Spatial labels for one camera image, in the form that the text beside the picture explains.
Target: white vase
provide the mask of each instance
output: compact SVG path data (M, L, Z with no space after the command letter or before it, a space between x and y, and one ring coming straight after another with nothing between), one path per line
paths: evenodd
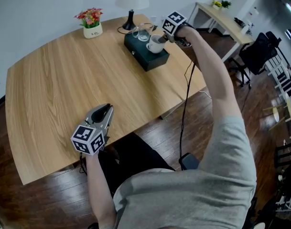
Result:
M213 4L212 7L214 7L216 10L220 9L220 7L216 6L215 4Z
M103 33L103 28L102 28L101 23L98 26L93 27L93 28L84 27L84 37L86 37L87 39L97 37L102 33Z

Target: small desk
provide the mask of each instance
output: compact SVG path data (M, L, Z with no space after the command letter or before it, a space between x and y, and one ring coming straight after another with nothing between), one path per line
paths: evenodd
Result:
M209 33L218 23L230 34L230 36L236 42L236 44L232 47L232 49L230 49L230 51L222 58L223 62L225 62L240 45L254 42L254 40L252 39L250 35L241 34L242 28L232 18L229 18L224 12L220 10L216 10L212 6L204 4L204 3L197 2L195 4L195 7L188 21L189 24L193 24L193 20L198 13L198 9L201 9L213 19L208 31Z
M167 63L145 72L117 31L126 19L102 22L103 34L93 39L85 39L82 29L68 33L8 70L6 123L23 184L78 161L70 137L92 108L114 106L111 144L185 99L184 72L191 60L167 42ZM134 22L150 21L139 14ZM159 29L154 33L163 34ZM203 75L195 68L190 95L204 87Z

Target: black cable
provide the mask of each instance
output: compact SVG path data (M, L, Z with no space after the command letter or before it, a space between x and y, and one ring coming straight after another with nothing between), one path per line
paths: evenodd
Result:
M119 28L117 28L117 30L118 30L118 33L121 33L121 34L123 34L123 35L126 35L126 34L129 34L129 33L131 33L131 32L122 33L122 32L120 32L120 31L119 31L119 29L120 29L120 28L122 28L122 26L120 26Z
M79 153L79 161L80 161L80 166L81 166L81 168L83 170L83 172L80 172L80 169L79 169L79 173L85 173L86 176L87 176L87 172L86 172L86 170L85 170L85 168L83 166L83 153Z
M185 75L187 74L188 69L190 68L191 64L192 64L192 60L191 60L191 63L189 64L188 68L186 69L186 71L184 73L184 77L185 77L185 81L187 82L187 86L188 86L188 79L187 79L187 77Z
M130 32L127 32L127 33L120 32L120 31L119 31L120 28L122 28L122 26L120 26L119 28L117 28L118 33L121 33L121 34L123 34L123 35L126 35L126 34L130 34L130 33L132 33L131 31L130 31ZM153 25L153 31L156 30L156 28L157 28L157 26L156 26L156 25Z
M192 75L193 75L193 72L194 72L194 68L195 68L195 63L193 63L193 67L192 67L192 71L191 71L189 83L187 81L187 83L188 83L187 96L186 96L185 102L184 102L183 118L182 118L182 130L180 132L180 140L179 140L179 158L182 157L182 139L183 139L183 129L184 129L184 116L185 116L185 110L186 110L186 107L187 107L188 96L189 96L189 91L190 91L190 84L191 84L191 80L192 80Z

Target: black lamp base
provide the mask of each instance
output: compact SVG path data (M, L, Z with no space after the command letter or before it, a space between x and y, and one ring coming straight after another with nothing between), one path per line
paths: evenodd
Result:
M134 21L132 20L133 16L134 16L134 10L130 10L127 21L125 22L125 24L122 25L123 29L131 31L132 29L136 27L136 25L134 24Z

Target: person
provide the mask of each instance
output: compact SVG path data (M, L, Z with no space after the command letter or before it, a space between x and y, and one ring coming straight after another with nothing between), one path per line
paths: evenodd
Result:
M256 168L232 82L196 30L185 26L177 36L192 44L212 97L214 127L204 157L198 169L174 172L135 134L116 142L119 164L104 153L87 156L90 203L100 229L241 229L244 224Z

